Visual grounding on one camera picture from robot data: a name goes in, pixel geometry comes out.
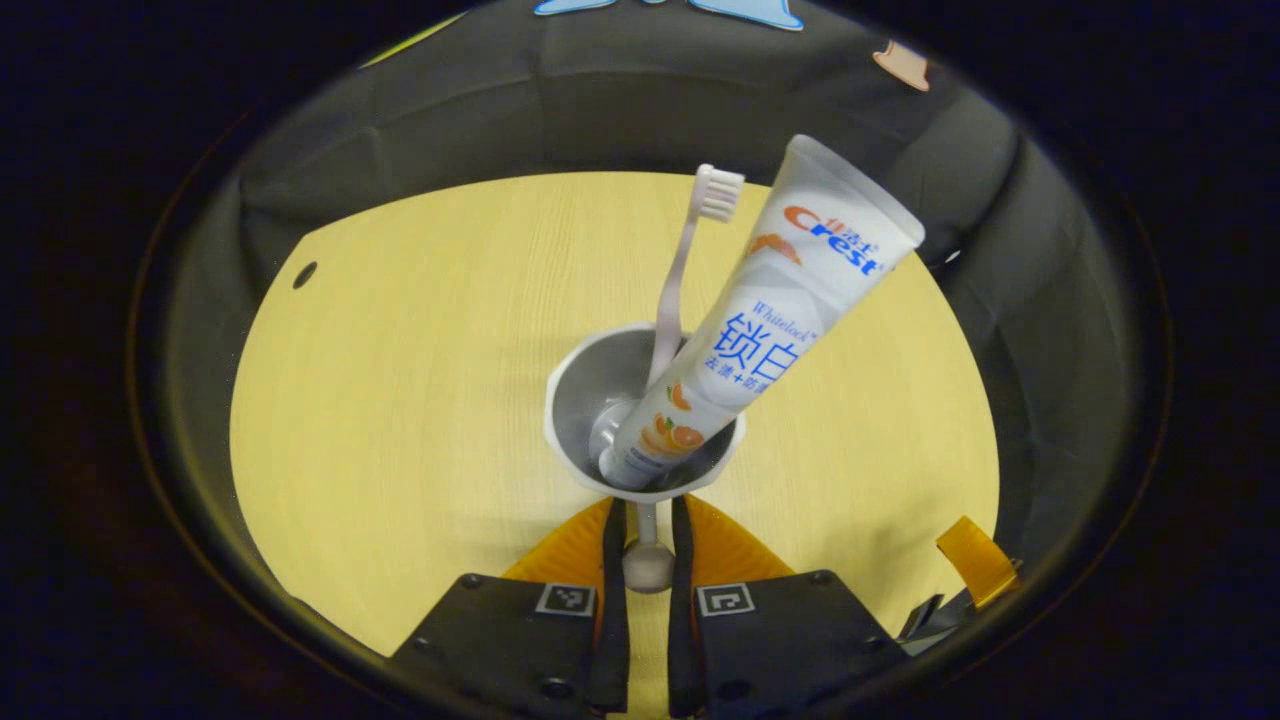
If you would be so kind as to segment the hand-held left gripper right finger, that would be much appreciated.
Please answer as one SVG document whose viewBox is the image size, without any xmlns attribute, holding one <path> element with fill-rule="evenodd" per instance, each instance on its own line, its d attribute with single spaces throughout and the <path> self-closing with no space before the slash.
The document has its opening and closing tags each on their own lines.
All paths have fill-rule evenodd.
<svg viewBox="0 0 1280 720">
<path fill-rule="evenodd" d="M 804 719 L 904 665 L 906 651 L 829 569 L 796 571 L 692 495 L 672 507 L 668 710 Z"/>
</svg>

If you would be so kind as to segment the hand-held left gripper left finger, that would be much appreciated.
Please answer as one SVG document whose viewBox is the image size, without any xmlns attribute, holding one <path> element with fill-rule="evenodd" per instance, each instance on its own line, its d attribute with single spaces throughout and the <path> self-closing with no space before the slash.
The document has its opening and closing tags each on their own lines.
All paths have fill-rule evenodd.
<svg viewBox="0 0 1280 720">
<path fill-rule="evenodd" d="M 392 655 L 453 716 L 604 717 L 628 705 L 625 503 L 604 498 L 500 575 L 460 575 Z"/>
</svg>

